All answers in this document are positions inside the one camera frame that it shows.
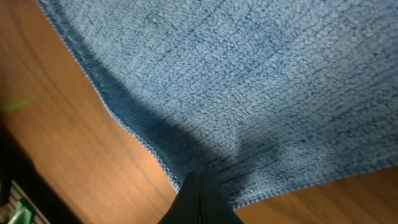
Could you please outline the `blue microfiber cloth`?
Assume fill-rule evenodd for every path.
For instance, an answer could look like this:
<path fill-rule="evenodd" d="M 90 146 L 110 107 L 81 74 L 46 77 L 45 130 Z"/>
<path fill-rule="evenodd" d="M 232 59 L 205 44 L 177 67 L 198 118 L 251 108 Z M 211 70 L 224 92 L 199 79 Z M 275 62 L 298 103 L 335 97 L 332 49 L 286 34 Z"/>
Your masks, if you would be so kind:
<path fill-rule="evenodd" d="M 233 208 L 397 164 L 397 2 L 40 1 L 173 188 Z"/>

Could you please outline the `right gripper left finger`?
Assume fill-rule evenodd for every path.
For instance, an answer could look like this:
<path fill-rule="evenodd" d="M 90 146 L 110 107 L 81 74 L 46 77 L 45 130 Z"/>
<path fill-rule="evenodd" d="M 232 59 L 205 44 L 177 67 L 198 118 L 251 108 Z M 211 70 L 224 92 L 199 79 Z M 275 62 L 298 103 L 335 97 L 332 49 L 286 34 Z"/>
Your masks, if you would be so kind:
<path fill-rule="evenodd" d="M 199 174 L 190 172 L 158 224 L 199 224 Z"/>

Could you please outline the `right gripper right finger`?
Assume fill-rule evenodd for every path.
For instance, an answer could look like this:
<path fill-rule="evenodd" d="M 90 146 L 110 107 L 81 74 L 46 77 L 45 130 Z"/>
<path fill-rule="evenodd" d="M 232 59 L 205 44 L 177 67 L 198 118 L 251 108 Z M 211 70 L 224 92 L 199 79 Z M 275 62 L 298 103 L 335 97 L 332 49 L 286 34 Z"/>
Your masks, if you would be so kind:
<path fill-rule="evenodd" d="M 243 224 L 223 198 L 220 188 L 207 171 L 200 173 L 199 202 L 201 224 Z"/>

